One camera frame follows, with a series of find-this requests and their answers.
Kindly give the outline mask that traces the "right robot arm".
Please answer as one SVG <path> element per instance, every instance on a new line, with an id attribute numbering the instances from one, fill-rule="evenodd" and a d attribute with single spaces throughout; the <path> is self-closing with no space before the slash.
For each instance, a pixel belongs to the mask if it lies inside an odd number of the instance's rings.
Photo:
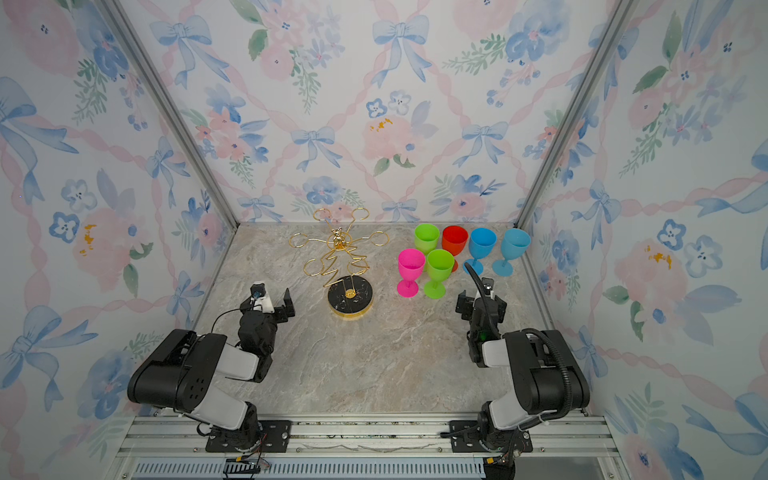
<path id="1" fill-rule="evenodd" d="M 506 369 L 511 390 L 483 404 L 474 426 L 453 427 L 446 437 L 490 452 L 514 450 L 529 429 L 589 405 L 586 376 L 559 331 L 525 328 L 502 334 L 498 325 L 506 303 L 481 292 L 460 293 L 455 311 L 469 322 L 471 361 L 480 368 Z"/>

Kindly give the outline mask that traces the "teal blue wine glass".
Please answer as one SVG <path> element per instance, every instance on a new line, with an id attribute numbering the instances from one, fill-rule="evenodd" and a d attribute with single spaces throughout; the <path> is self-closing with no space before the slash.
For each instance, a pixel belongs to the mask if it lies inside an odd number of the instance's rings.
<path id="1" fill-rule="evenodd" d="M 505 232 L 500 243 L 502 259 L 493 263 L 493 272 L 500 277 L 509 277 L 514 273 L 512 261 L 522 257 L 531 244 L 530 235 L 518 228 Z"/>

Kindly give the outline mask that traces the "green wine glass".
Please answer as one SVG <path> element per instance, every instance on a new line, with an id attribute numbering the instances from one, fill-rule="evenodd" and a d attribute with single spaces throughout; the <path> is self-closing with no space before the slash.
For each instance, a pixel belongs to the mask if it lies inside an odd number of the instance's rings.
<path id="1" fill-rule="evenodd" d="M 429 223 L 419 224 L 414 229 L 414 246 L 424 255 L 437 249 L 440 239 L 440 229 Z"/>
<path id="2" fill-rule="evenodd" d="M 427 297 L 440 299 L 445 295 L 444 282 L 450 277 L 454 264 L 454 256 L 443 249 L 432 250 L 426 256 L 425 269 L 429 281 L 424 285 L 424 293 Z"/>

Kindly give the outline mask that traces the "pink wine glass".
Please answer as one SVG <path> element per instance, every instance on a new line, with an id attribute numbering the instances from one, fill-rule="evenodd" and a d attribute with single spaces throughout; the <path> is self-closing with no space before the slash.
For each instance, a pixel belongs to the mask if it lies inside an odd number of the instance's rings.
<path id="1" fill-rule="evenodd" d="M 424 266 L 425 256 L 418 249 L 405 249 L 398 255 L 398 271 L 401 281 L 397 285 L 397 292 L 401 297 L 412 298 L 418 293 L 417 280 L 421 276 Z"/>

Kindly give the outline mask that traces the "red wine glass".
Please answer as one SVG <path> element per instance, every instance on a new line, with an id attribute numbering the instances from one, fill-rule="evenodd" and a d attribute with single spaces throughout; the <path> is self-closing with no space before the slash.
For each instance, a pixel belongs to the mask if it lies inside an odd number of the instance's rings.
<path id="1" fill-rule="evenodd" d="M 458 269 L 458 256 L 463 252 L 469 239 L 466 229 L 458 225 L 450 225 L 442 232 L 442 248 L 448 251 L 454 258 L 452 271 Z"/>

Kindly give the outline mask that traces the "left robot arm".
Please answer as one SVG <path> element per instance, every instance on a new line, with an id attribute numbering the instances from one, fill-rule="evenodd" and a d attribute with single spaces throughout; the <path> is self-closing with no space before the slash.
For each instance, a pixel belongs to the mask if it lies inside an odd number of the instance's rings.
<path id="1" fill-rule="evenodd" d="M 217 375 L 260 383 L 273 364 L 278 326 L 296 315 L 290 291 L 272 302 L 263 283 L 254 283 L 236 311 L 241 314 L 238 342 L 225 334 L 199 334 L 175 329 L 131 376 L 128 399 L 157 408 L 170 408 L 210 426 L 212 447 L 253 452 L 267 439 L 257 407 L 213 384 Z"/>

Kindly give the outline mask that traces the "bright blue wine glass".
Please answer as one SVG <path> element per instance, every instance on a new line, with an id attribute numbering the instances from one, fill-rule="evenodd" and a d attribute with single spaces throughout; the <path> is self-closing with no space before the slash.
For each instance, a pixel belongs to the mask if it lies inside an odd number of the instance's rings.
<path id="1" fill-rule="evenodd" d="M 493 251 L 497 242 L 497 235 L 488 228 L 475 228 L 469 236 L 469 254 L 467 261 L 474 272 L 480 276 L 483 274 L 484 266 L 482 259 L 488 257 Z"/>

